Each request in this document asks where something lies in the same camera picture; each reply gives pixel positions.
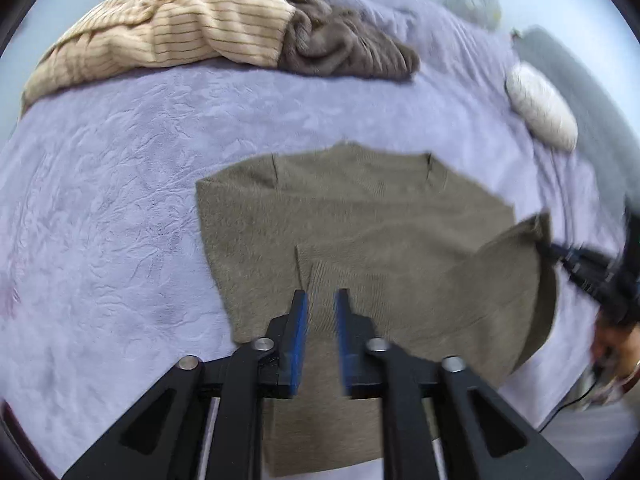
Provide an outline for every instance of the white pillow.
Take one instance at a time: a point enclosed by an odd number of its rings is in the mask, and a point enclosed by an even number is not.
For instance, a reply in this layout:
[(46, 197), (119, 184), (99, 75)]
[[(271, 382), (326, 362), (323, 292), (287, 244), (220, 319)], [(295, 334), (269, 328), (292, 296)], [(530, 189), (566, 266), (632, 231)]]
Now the white pillow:
[(529, 63), (518, 63), (507, 75), (506, 89), (511, 106), (535, 137), (555, 148), (573, 151), (578, 140), (574, 114), (543, 73)]

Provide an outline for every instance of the white wall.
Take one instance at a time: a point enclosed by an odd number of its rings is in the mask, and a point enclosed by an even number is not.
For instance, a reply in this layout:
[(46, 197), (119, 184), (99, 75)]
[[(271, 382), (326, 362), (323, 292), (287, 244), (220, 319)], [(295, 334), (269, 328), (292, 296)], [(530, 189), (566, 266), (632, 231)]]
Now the white wall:
[(640, 43), (611, 0), (500, 0), (503, 31), (540, 25), (612, 96), (640, 139)]

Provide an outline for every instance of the beige striped blanket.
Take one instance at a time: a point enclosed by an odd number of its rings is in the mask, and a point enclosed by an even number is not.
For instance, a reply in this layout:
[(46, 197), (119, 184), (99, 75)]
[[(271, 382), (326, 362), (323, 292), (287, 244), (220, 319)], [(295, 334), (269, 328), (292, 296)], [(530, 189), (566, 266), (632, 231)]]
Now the beige striped blanket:
[(47, 50), (24, 88), (22, 109), (58, 89), (139, 66), (224, 56), (276, 68), (294, 10), (287, 0), (106, 0)]
[(353, 20), (322, 0), (106, 0), (47, 50), (25, 85), (22, 112), (56, 90), (135, 67), (219, 56), (311, 75), (399, 79), (417, 69), (408, 47)]

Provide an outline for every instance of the gray floor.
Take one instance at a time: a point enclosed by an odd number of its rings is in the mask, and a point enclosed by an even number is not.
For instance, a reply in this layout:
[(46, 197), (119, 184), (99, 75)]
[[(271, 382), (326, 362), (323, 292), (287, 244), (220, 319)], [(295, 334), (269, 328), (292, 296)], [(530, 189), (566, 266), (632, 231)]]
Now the gray floor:
[(638, 420), (624, 400), (584, 412), (563, 410), (543, 435), (584, 480), (606, 480), (638, 431)]

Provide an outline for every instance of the human hand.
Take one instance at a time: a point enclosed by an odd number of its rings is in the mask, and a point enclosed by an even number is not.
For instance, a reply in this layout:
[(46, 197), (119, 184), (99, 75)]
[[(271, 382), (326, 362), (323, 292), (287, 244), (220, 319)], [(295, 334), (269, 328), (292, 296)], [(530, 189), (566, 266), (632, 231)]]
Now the human hand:
[(612, 326), (602, 316), (598, 316), (591, 345), (593, 360), (601, 359), (609, 348), (615, 350), (619, 357), (616, 375), (620, 379), (629, 377), (640, 362), (640, 327)]

